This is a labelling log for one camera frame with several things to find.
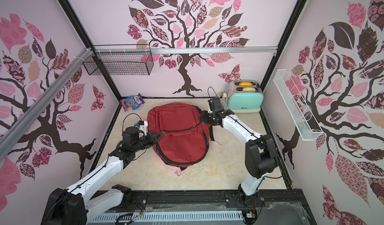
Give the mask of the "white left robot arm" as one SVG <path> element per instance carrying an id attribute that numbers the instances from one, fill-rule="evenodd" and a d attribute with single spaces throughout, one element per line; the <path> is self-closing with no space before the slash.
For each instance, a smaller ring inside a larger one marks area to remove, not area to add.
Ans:
<path id="1" fill-rule="evenodd" d="M 122 137 L 115 150 L 94 171 L 68 188 L 56 189 L 50 194 L 41 222 L 43 225 L 86 225 L 110 208 L 118 206 L 129 195 L 129 188 L 116 186 L 94 197 L 106 182 L 136 158 L 136 152 L 157 144 L 163 133 L 144 132 L 131 126 L 123 131 Z"/>

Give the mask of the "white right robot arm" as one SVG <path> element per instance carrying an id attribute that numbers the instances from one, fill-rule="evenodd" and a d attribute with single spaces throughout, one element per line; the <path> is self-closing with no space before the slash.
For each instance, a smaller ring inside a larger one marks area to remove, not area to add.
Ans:
<path id="1" fill-rule="evenodd" d="M 252 130 L 230 110 L 218 113 L 204 110 L 201 121 L 212 126 L 221 126 L 245 145 L 245 166 L 248 174 L 240 184 L 240 189 L 247 197 L 255 195 L 263 180 L 280 165 L 280 157 L 272 137 Z"/>

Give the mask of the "pink backpack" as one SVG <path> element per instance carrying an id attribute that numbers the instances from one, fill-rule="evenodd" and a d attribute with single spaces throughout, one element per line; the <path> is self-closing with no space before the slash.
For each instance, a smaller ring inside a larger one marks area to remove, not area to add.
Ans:
<path id="1" fill-rule="evenodd" d="M 216 141 L 210 141 L 209 144 L 217 147 L 222 146 L 220 143 Z M 177 177 L 181 176 L 184 172 L 184 170 L 182 170 L 180 167 L 166 164 L 158 155 L 157 155 L 157 160 L 159 161 L 160 164 L 167 167 L 169 170 L 172 170 Z"/>

